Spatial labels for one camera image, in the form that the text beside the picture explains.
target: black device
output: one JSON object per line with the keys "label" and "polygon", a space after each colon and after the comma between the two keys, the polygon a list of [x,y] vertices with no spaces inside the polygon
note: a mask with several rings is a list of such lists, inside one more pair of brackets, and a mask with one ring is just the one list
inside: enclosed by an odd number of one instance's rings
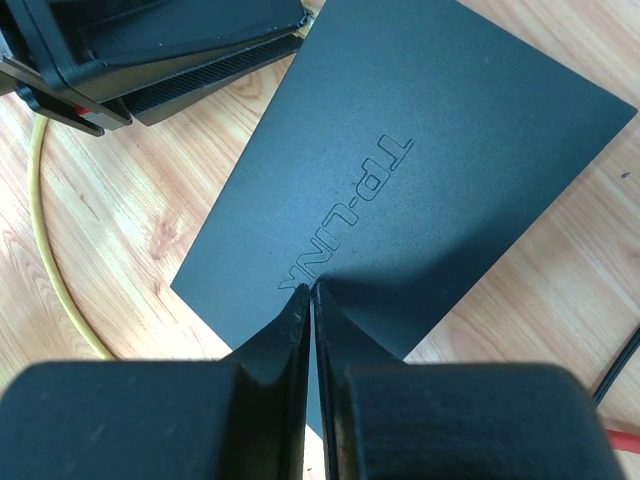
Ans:
{"label": "black device", "polygon": [[329,0],[172,288],[236,348],[321,279],[404,358],[634,113],[457,2]]}
{"label": "black device", "polygon": [[31,367],[0,402],[3,477],[299,480],[311,317],[327,479],[624,478],[564,370],[406,365],[322,283],[221,361]]}
{"label": "black device", "polygon": [[0,0],[0,95],[102,135],[294,53],[300,0]]}

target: red cable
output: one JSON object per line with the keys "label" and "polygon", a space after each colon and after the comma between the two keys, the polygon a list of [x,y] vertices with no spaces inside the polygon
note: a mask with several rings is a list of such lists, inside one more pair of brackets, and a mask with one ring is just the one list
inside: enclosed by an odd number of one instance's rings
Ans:
{"label": "red cable", "polygon": [[609,441],[614,450],[640,454],[640,437],[630,433],[607,430]]}

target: wooden table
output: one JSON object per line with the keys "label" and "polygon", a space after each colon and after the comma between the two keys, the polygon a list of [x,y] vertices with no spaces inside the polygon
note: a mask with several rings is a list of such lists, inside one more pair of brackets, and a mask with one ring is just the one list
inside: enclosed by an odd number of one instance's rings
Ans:
{"label": "wooden table", "polygon": [[[640,106],[640,1],[465,0]],[[228,348],[169,289],[291,59],[153,128],[95,139],[54,125],[44,201],[62,273],[122,358],[215,358]],[[33,115],[0,100],[0,387],[27,365],[91,358],[38,256],[27,209]],[[591,388],[640,321],[640,116],[485,275],[410,361],[559,363]],[[640,433],[640,355],[600,408]],[[321,477],[309,436],[307,475]],[[620,455],[629,478],[640,457]]]}

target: embossed logo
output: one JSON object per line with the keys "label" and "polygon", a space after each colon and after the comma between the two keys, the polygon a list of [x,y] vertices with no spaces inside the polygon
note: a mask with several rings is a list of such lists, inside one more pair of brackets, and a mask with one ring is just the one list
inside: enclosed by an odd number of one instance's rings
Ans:
{"label": "embossed logo", "polygon": [[318,277],[317,265],[327,263],[340,248],[340,241],[335,236],[335,222],[344,222],[350,228],[355,227],[360,220],[356,213],[358,204],[362,204],[361,200],[375,200],[393,172],[409,154],[414,143],[414,140],[410,139],[403,145],[388,135],[380,137],[377,144],[379,155],[376,155],[375,159],[367,158],[362,163],[364,174],[356,185],[355,195],[348,204],[336,203],[331,207],[315,235],[309,240],[309,251],[300,255],[289,269],[289,277],[278,286],[280,290],[295,289],[301,283],[313,283]]}

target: black rectangular panel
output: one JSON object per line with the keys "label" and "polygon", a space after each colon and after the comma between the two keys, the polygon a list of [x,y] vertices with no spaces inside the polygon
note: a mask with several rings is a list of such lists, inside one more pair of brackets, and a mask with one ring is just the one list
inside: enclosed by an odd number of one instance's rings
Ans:
{"label": "black rectangular panel", "polygon": [[634,113],[454,1],[329,0],[172,286],[235,348],[322,276],[404,356]]}

